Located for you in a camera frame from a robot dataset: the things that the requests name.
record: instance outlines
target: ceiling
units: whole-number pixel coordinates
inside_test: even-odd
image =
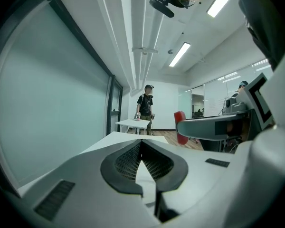
[[[207,14],[213,1],[199,0],[188,9],[169,6],[175,16],[164,17],[158,38],[159,53],[153,55],[151,72],[160,69],[165,74],[183,75],[244,24],[244,15],[237,0],[229,0],[215,18]],[[147,45],[151,31],[153,10],[147,5],[144,45]],[[175,67],[169,67],[184,42],[191,44],[189,50]],[[168,54],[170,49],[173,49],[174,54]]]
[[[212,18],[207,9],[214,0],[196,1],[189,9],[169,8],[174,18],[164,16],[158,38],[158,54],[154,54],[149,74],[175,76],[178,81],[186,71],[221,44],[244,24],[244,16],[237,0],[230,0],[220,13]],[[123,86],[136,88],[132,53],[131,0],[62,0],[69,13],[94,47],[100,58]],[[147,47],[154,8],[147,0],[143,46]],[[191,47],[175,65],[169,63],[184,42]],[[142,68],[146,56],[142,57]]]

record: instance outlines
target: black mesh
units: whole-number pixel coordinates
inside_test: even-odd
[[[136,173],[140,162],[142,161],[140,154],[141,143],[128,150],[116,159],[115,167],[117,171],[124,177],[135,181]]]
[[[141,145],[141,150],[142,161],[154,181],[162,178],[172,170],[174,163],[169,157],[146,144]]]

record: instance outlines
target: white table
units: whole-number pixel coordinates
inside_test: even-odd
[[[138,135],[138,134],[133,135],[133,134],[129,134],[129,133],[112,132],[108,136],[99,140],[97,143],[93,144],[91,147],[87,148],[86,150],[84,150],[83,152],[81,152],[79,154],[86,153],[86,152],[93,151],[93,150],[98,150],[98,149],[110,146],[112,144],[122,143],[125,141],[135,140],[135,139],[152,139],[152,140],[157,140],[157,141],[160,141],[163,143],[168,143],[167,140],[165,139],[165,137],[163,137],[163,136],[148,136],[148,135]],[[27,183],[26,185],[18,188],[19,195],[21,197],[23,197],[23,195],[27,192],[27,190],[29,190],[29,188],[31,186],[33,186],[38,180],[40,180],[44,176],[48,175],[50,172],[51,171],[49,171],[48,173],[45,173],[44,175],[38,177],[37,179],[35,179],[33,181]],[[140,176],[141,175],[148,176],[148,171],[143,169],[142,171],[140,171]]]
[[[121,126],[127,126],[127,132],[129,130],[129,127],[132,127],[133,130],[134,128],[137,129],[137,134],[139,134],[139,130],[140,129],[144,129],[144,135],[146,135],[146,128],[148,126],[148,124],[150,123],[150,121],[147,121],[147,120],[139,120],[139,121],[136,121],[134,119],[127,119],[127,120],[123,120],[123,121],[120,121],[120,122],[116,122],[115,124],[118,124],[118,125],[121,125]]]

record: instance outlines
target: black t-shirt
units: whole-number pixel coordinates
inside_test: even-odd
[[[139,112],[142,116],[151,116],[151,105],[153,105],[153,101],[150,95],[143,94],[143,97],[140,96],[137,104],[141,104]]]

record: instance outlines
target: fluorescent light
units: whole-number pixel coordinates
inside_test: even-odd
[[[253,66],[256,66],[256,65],[259,65],[259,64],[262,64],[262,63],[265,63],[265,62],[268,62],[268,59],[264,59],[263,61],[255,63]]]
[[[263,69],[265,69],[265,68],[269,68],[269,67],[271,67],[271,65],[267,65],[267,66],[264,66],[264,67],[258,68],[258,69],[256,69],[256,71],[261,71],[261,70],[263,70]]]
[[[237,73],[237,72],[234,72],[234,73],[232,73],[232,74],[225,75],[225,78],[228,78],[228,77],[233,76],[233,75],[236,75],[236,74],[238,74],[238,73]]]
[[[187,42],[185,42],[181,49],[178,51],[178,53],[176,54],[175,58],[172,60],[172,62],[170,63],[170,67],[174,67],[175,64],[177,64],[177,62],[180,60],[180,58],[185,54],[185,52],[189,49],[191,45]]]
[[[215,17],[228,1],[229,0],[215,0],[211,7],[208,9],[207,13],[210,16]]]
[[[237,76],[237,77],[234,77],[234,78],[230,78],[230,79],[224,80],[224,81],[222,81],[222,83],[227,82],[227,81],[230,81],[230,80],[234,80],[234,79],[236,79],[236,78],[241,78],[241,76]]]

